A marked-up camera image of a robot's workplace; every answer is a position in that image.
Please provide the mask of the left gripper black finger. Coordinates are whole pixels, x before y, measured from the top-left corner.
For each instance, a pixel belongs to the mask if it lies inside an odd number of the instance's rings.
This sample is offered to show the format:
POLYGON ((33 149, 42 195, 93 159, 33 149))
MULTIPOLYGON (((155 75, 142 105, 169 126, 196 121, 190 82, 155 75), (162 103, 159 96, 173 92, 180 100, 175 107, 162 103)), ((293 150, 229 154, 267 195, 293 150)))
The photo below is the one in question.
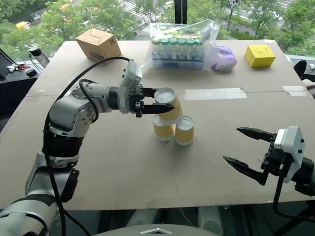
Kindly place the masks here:
POLYGON ((155 97, 155 92, 157 91, 157 88, 142 88, 142 95, 143 97, 155 97))
POLYGON ((164 114, 170 112, 175 107, 170 104, 151 104, 151 105, 143 105, 142 114, 164 114))

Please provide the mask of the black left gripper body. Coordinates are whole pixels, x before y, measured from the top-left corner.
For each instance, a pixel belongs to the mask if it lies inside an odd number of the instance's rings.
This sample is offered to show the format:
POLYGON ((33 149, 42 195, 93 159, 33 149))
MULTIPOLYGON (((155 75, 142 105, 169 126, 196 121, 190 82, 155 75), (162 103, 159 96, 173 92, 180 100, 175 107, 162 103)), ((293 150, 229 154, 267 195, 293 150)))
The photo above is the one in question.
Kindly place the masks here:
POLYGON ((130 112, 135 114, 137 118, 141 118, 144 108, 142 85, 137 85, 135 89, 129 93, 128 98, 130 112))

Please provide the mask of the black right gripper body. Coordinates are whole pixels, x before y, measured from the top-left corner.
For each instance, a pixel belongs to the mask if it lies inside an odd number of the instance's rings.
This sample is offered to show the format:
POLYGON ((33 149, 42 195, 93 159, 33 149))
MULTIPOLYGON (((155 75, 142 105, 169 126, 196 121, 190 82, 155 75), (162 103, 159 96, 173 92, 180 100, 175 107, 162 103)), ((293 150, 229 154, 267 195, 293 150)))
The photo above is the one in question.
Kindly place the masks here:
POLYGON ((270 146, 261 164, 263 173, 266 175, 272 174, 277 177, 287 177, 291 164, 291 154, 284 152, 282 149, 276 148, 275 143, 270 142, 270 146))

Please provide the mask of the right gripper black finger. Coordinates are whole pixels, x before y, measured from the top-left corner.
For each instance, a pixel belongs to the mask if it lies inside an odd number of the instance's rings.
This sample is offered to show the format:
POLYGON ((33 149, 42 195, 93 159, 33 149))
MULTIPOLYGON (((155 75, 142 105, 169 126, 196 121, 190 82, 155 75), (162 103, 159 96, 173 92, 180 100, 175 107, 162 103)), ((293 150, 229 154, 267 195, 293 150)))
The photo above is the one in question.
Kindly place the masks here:
POLYGON ((238 172, 256 180, 260 185, 265 185, 267 181, 267 177, 269 175, 270 166, 268 161, 263 161, 261 165, 261 169, 263 172, 255 171, 254 169, 251 169, 248 164, 237 160, 235 158, 223 156, 223 159, 230 164, 234 169, 236 169, 238 172))
POLYGON ((277 136, 277 133, 269 133, 260 129, 250 127, 238 127, 237 130, 250 138, 256 140, 264 140, 270 143, 274 142, 277 136))

